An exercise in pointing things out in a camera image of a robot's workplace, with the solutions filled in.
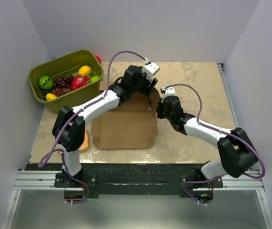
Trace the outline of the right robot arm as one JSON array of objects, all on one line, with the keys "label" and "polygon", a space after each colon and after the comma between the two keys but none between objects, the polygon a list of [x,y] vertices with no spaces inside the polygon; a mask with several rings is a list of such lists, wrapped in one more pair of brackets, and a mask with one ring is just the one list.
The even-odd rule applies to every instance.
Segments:
[{"label": "right robot arm", "polygon": [[205,163],[196,172],[195,181],[200,187],[207,187],[214,178],[224,175],[238,178],[259,161],[243,129],[221,130],[198,120],[183,111],[177,96],[159,99],[156,112],[157,117],[167,119],[175,131],[203,140],[218,149],[220,159]]}]

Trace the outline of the brown cardboard box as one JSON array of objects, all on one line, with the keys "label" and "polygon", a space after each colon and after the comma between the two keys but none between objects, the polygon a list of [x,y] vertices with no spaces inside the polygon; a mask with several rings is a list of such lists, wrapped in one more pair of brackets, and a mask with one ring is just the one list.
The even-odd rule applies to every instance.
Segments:
[{"label": "brown cardboard box", "polygon": [[160,94],[135,93],[124,104],[91,122],[92,143],[98,149],[149,149],[158,136],[156,108]]}]

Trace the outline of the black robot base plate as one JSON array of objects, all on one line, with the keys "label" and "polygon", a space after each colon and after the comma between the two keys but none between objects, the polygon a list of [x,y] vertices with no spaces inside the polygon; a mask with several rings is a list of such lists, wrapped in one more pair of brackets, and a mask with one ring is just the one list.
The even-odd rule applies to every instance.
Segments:
[{"label": "black robot base plate", "polygon": [[221,178],[206,182],[199,174],[201,164],[82,164],[81,171],[70,178],[61,164],[40,168],[28,164],[26,171],[51,172],[55,188],[64,189],[64,199],[77,203],[100,195],[179,196],[209,203],[215,188],[222,188]]}]

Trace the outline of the orange sponge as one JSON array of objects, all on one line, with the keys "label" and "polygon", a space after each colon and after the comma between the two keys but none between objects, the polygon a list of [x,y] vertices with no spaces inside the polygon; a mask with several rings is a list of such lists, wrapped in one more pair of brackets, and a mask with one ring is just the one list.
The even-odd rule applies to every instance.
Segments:
[{"label": "orange sponge", "polygon": [[88,137],[88,132],[85,130],[84,132],[84,141],[80,146],[80,151],[85,151],[90,148],[90,138]]}]

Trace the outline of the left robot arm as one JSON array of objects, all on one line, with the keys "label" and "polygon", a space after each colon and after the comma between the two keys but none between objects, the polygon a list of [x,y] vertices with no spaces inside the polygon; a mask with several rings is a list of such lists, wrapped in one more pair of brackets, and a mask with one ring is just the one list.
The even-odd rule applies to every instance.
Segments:
[{"label": "left robot arm", "polygon": [[80,146],[85,140],[85,127],[95,118],[131,99],[134,93],[149,96],[158,80],[155,78],[160,67],[152,62],[145,66],[130,65],[123,77],[107,86],[105,92],[75,108],[60,109],[52,134],[60,145],[63,155],[65,181],[71,187],[82,182]]}]

